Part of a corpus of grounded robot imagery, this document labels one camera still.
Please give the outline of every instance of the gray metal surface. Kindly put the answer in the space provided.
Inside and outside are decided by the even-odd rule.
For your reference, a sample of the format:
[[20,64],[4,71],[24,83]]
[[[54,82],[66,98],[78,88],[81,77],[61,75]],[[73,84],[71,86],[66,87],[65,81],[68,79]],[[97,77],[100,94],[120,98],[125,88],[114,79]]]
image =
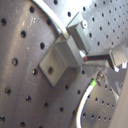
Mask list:
[[[83,11],[91,53],[102,52],[127,38],[127,0],[60,0],[57,5],[53,0],[44,1],[65,26]],[[29,0],[1,0],[0,21],[0,128],[75,128],[75,111],[100,68],[85,65],[75,81],[63,80],[53,88],[39,68],[59,36],[46,14]],[[111,77],[112,70],[107,71],[108,83],[113,85],[93,90],[83,111],[82,127],[107,128],[111,122],[116,103],[110,86],[120,81]]]

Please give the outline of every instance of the metal plate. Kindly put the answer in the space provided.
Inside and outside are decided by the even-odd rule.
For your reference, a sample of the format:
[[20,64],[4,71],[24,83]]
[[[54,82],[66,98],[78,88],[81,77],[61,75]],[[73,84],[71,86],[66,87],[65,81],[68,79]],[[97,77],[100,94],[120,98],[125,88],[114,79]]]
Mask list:
[[[83,11],[92,53],[114,47],[128,35],[127,0],[60,0],[57,5],[53,0],[45,2],[65,26],[76,13]],[[0,20],[0,116],[5,117],[0,127],[74,128],[75,111],[97,67],[83,66],[75,81],[63,81],[53,88],[39,68],[59,36],[46,14],[29,0],[1,0]],[[43,49],[40,48],[42,42],[45,44]],[[72,76],[65,76],[65,79],[72,79]],[[6,87],[11,93],[5,93]],[[107,88],[97,86],[85,105],[82,127],[107,128],[115,106],[109,85]]]

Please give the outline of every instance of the black hole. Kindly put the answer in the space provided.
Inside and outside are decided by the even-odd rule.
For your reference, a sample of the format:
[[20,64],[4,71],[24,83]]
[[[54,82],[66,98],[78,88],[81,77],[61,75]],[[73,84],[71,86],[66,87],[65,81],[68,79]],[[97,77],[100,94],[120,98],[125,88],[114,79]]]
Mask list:
[[31,100],[31,96],[26,96],[26,102],[30,102]]
[[54,0],[54,4],[57,5],[58,4],[58,0]]
[[94,115],[92,115],[91,118],[94,119]]
[[12,64],[13,64],[14,66],[17,66],[17,65],[18,65],[18,59],[14,58],[14,59],[12,60]]
[[42,42],[40,43],[40,48],[43,50],[45,48],[45,44]]
[[24,122],[20,123],[20,128],[25,128],[26,124]]
[[45,107],[45,108],[48,108],[48,107],[49,107],[49,104],[46,102],[46,103],[44,104],[44,107]]
[[97,45],[100,46],[100,42],[97,42]]
[[75,111],[75,110],[72,112],[72,115],[73,115],[73,116],[76,115],[76,111]]
[[63,107],[60,107],[60,112],[63,112],[64,111],[64,108]]
[[36,75],[37,74],[37,70],[36,69],[33,69],[32,74],[33,75]]
[[90,95],[88,96],[88,99],[90,98]]
[[106,121],[106,117],[104,117],[104,121]]
[[100,120],[100,119],[101,119],[101,116],[98,117],[98,120]]
[[2,25],[2,26],[5,26],[6,23],[7,23],[7,20],[6,20],[5,18],[2,18],[2,19],[1,19],[1,25]]
[[68,12],[68,16],[71,17],[71,12]]
[[4,116],[0,116],[0,123],[4,123],[5,122],[5,117]]
[[84,71],[84,70],[82,70],[82,74],[83,74],[83,75],[85,74],[85,71]]
[[49,73],[50,75],[53,73],[53,68],[52,68],[52,67],[50,67],[50,68],[48,69],[48,73]]
[[83,11],[86,11],[86,8],[85,7],[83,7]]
[[98,98],[96,98],[95,101],[98,101]]
[[94,6],[97,7],[97,4],[95,3]]
[[48,19],[48,20],[47,20],[47,24],[48,24],[48,25],[51,25],[51,23],[52,23],[51,20]]
[[5,93],[8,95],[11,94],[11,89],[9,87],[5,88]]
[[105,89],[107,89],[107,85],[105,85]]
[[78,95],[80,95],[80,93],[81,93],[81,91],[80,91],[80,90],[78,90],[78,91],[77,91],[77,94],[78,94]]
[[104,17],[104,13],[102,13],[102,17]]
[[112,108],[114,108],[114,105],[112,105]]
[[68,90],[68,89],[69,89],[69,85],[66,85],[66,86],[65,86],[65,89]]
[[26,33],[25,31],[22,31],[22,32],[21,32],[21,37],[22,37],[22,38],[25,38],[26,36],[27,36],[27,33]]
[[92,38],[92,33],[89,33],[89,37]]
[[31,7],[29,8],[29,10],[30,10],[31,13],[34,13],[35,8],[34,8],[33,6],[31,6]]
[[83,113],[83,118],[85,118],[86,117],[86,113]]
[[102,27],[100,27],[100,31],[102,31]]
[[93,22],[95,21],[95,18],[94,18],[94,17],[92,17],[92,21],[93,21]]
[[102,101],[102,105],[104,105],[104,100]]

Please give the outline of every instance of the wire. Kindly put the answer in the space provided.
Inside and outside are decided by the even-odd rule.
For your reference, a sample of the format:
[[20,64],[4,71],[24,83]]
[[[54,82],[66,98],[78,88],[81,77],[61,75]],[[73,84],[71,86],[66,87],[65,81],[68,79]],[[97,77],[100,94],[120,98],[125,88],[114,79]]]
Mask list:
[[61,33],[63,36],[68,39],[69,34],[61,20],[58,18],[58,16],[48,7],[47,4],[43,0],[32,0],[34,3],[36,3],[48,16],[49,18],[59,27],[61,30]]
[[77,114],[76,114],[76,128],[81,128],[81,114],[82,114],[84,105],[85,105],[85,103],[87,101],[87,98],[90,95],[90,93],[93,90],[93,88],[95,87],[95,85],[96,85],[96,79],[94,79],[91,82],[91,85],[89,85],[89,87],[85,91],[85,93],[84,93],[84,95],[83,95],[83,97],[82,97],[82,99],[80,101],[80,105],[78,107]]

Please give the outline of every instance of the bolt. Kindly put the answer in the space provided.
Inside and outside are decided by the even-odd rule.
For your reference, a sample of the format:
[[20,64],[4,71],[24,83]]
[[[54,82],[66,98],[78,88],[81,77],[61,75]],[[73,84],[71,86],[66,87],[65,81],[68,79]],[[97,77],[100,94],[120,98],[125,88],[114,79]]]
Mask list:
[[83,29],[87,28],[87,21],[86,20],[82,21],[82,27],[83,27]]

